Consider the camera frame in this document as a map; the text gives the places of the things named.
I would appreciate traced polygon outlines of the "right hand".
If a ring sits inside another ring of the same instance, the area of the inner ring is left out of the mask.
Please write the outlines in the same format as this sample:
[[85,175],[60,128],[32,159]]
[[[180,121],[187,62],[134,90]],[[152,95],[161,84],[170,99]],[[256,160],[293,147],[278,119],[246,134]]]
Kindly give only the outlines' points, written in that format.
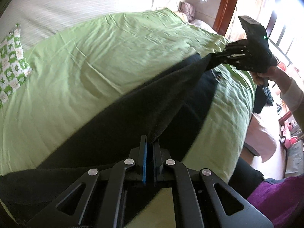
[[255,84],[263,86],[265,80],[269,79],[277,84],[282,94],[285,94],[291,86],[291,77],[281,68],[271,66],[266,73],[250,72]]

